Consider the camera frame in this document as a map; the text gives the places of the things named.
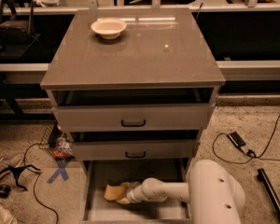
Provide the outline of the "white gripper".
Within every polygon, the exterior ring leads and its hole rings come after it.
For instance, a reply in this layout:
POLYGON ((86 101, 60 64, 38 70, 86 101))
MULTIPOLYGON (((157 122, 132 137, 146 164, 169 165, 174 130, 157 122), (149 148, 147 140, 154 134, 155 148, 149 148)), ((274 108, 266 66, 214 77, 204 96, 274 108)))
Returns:
POLYGON ((139 182, 123 182, 120 184, 126 188, 126 197, 116 200, 119 204, 140 203, 144 200, 142 185, 139 182))

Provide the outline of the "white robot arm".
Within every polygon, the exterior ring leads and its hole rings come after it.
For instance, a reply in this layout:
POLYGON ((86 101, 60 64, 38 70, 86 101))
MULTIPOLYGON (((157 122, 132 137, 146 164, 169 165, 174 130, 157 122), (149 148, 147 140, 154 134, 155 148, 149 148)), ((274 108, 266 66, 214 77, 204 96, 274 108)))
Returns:
POLYGON ((142 183, 123 183, 116 202, 164 202, 167 198, 188 203, 193 224, 241 224, 245 207, 242 186, 211 160, 197 161, 186 182, 147 178, 142 183))

